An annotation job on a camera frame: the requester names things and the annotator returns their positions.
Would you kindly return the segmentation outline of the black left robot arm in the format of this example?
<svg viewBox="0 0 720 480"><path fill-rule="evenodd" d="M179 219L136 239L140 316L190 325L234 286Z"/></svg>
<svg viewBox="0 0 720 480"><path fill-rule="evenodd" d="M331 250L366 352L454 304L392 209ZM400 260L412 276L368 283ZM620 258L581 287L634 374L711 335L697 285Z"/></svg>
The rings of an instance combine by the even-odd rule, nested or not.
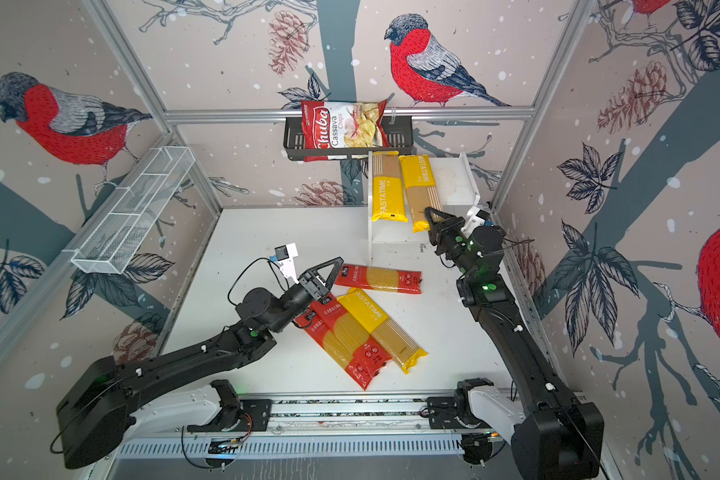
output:
<svg viewBox="0 0 720 480"><path fill-rule="evenodd" d="M275 333L330 293L342 266L340 257L315 265L279 297L250 290L236 306L240 320L199 343L127 365L111 356L96 360L56 407L61 448L51 452L70 470L93 464L123 442L137 423L134 413L148 402L260 360L276 346Z"/></svg>

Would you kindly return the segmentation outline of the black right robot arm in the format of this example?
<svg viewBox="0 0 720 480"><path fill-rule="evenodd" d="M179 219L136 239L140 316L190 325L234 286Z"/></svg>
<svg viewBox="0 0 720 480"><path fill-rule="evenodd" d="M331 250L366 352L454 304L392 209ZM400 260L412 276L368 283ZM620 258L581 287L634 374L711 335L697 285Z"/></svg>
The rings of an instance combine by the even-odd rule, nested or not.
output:
<svg viewBox="0 0 720 480"><path fill-rule="evenodd" d="M459 419L496 431L524 479L597 477L604 418L594 403L577 398L526 329L499 272L505 231L487 224L468 228L464 218L433 207L425 217L436 255L460 270L460 300L493 341L519 397L512 402L488 380L464 380L455 392Z"/></svg>

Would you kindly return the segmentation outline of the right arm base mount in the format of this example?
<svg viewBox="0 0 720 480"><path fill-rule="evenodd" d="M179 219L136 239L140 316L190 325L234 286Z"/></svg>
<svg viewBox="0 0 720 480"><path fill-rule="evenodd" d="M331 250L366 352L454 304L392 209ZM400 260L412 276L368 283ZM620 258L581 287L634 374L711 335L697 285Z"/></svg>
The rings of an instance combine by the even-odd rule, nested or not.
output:
<svg viewBox="0 0 720 480"><path fill-rule="evenodd" d="M451 396L428 397L419 416L435 430L487 429L489 424L472 413L468 402L469 391L482 386L493 386L493 383L486 378L461 380Z"/></svg>

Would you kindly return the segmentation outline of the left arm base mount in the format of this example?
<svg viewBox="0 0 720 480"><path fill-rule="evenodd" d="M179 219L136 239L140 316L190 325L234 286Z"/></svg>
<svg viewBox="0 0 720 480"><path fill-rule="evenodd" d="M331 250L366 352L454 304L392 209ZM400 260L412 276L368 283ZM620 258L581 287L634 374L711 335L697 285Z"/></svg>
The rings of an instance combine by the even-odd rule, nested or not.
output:
<svg viewBox="0 0 720 480"><path fill-rule="evenodd" d="M210 412L189 421L190 433L264 432L268 428L273 401L265 398L241 398L227 380L213 380L203 389L204 404Z"/></svg>

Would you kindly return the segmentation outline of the yellow spaghetti pack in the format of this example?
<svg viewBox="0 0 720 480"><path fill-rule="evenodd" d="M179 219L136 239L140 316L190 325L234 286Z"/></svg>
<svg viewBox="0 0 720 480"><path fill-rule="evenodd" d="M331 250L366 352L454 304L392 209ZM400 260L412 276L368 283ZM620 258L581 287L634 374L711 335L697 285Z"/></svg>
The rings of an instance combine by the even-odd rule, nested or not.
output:
<svg viewBox="0 0 720 480"><path fill-rule="evenodd" d="M374 152L371 157L373 222L408 222L399 154Z"/></svg>
<svg viewBox="0 0 720 480"><path fill-rule="evenodd" d="M413 222L412 232L430 229L425 215L428 207L442 210L434 173L426 155L402 155L399 157L407 205Z"/></svg>
<svg viewBox="0 0 720 480"><path fill-rule="evenodd" d="M419 359L428 355L364 290L351 288L338 297L338 302L384 348L404 374L409 374Z"/></svg>

